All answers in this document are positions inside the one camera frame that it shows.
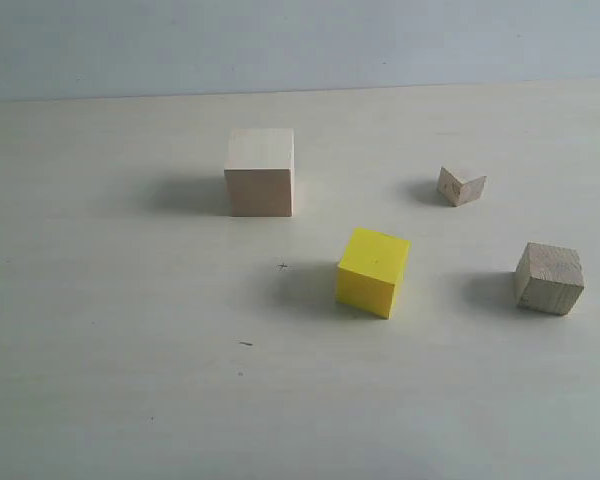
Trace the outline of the large light wooden cube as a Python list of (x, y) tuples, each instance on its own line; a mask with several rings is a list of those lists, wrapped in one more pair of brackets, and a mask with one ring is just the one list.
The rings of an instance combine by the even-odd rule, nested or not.
[(294, 210), (294, 131), (235, 129), (224, 177), (234, 217), (290, 217)]

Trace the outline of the small wooden cube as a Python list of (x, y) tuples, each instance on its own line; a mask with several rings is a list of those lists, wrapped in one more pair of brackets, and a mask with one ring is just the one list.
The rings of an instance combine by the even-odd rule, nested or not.
[(461, 175), (460, 170), (442, 166), (436, 189), (453, 207), (458, 207), (479, 200), (483, 194), (486, 181), (486, 175), (476, 176), (475, 178), (466, 177)]

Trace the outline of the yellow cube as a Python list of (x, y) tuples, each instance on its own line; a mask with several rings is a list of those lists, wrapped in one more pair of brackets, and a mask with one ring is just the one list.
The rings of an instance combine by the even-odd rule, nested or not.
[(336, 300), (388, 319), (404, 281), (410, 247), (408, 240), (355, 228), (337, 264)]

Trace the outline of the medium wooden cube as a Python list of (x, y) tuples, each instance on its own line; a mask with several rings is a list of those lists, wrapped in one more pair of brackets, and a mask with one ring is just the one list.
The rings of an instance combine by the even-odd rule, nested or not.
[(575, 249), (526, 244), (514, 273), (518, 308), (565, 316), (584, 288), (580, 256)]

